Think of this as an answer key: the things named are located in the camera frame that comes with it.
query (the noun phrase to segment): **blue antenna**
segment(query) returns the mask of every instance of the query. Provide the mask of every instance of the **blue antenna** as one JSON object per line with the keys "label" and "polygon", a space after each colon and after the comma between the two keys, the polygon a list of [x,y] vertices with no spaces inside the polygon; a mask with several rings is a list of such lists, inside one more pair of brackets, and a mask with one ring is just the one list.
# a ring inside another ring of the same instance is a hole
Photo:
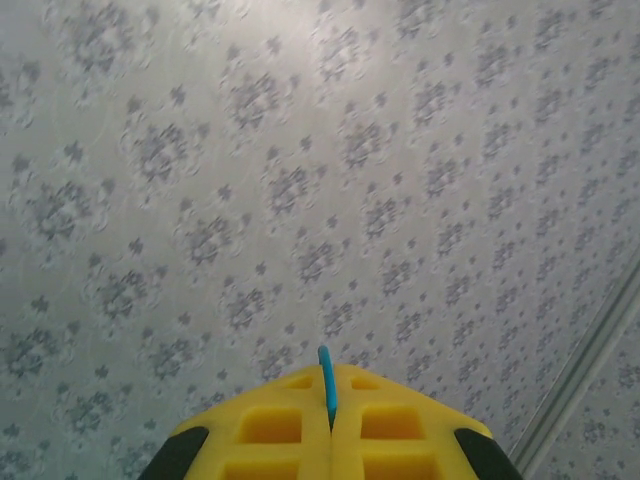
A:
{"label": "blue antenna", "polygon": [[318,360],[324,376],[324,391],[327,397],[327,413],[329,414],[329,429],[333,431],[333,421],[338,410],[338,392],[336,390],[336,377],[333,373],[329,349],[322,345],[318,348]]}

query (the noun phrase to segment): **floral pattern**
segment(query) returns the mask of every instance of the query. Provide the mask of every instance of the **floral pattern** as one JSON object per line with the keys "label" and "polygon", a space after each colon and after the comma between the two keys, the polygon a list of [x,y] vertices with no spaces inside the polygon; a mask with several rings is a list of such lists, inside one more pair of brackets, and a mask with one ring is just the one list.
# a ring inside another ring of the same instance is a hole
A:
{"label": "floral pattern", "polygon": [[[639,244],[639,15],[3,2],[0,477],[136,478],[321,343],[511,450]],[[638,470],[630,345],[539,475]]]}

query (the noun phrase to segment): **patterned ceiling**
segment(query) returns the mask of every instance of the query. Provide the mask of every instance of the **patterned ceiling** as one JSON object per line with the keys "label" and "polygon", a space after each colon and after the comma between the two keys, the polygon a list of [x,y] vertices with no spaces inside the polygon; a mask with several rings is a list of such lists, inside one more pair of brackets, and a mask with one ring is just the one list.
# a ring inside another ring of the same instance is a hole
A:
{"label": "patterned ceiling", "polygon": [[509,450],[640,220],[633,0],[2,0],[0,474],[136,478],[326,343]]}

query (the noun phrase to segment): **yellow plastic object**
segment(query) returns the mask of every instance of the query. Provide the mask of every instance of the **yellow plastic object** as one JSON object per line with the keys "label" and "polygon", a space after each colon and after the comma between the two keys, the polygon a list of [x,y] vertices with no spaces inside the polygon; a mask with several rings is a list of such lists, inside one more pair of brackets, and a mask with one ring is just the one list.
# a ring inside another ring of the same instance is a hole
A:
{"label": "yellow plastic object", "polygon": [[491,433],[414,390],[335,366],[329,430],[320,366],[241,394],[180,425],[209,430],[186,480],[476,480],[453,432]]}

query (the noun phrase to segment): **yellow robot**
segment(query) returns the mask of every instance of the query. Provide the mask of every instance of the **yellow robot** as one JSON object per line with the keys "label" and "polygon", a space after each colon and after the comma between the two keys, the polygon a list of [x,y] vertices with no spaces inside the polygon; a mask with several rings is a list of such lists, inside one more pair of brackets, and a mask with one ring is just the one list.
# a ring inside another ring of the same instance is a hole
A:
{"label": "yellow robot", "polygon": [[318,356],[184,422],[139,480],[522,480],[482,423]]}

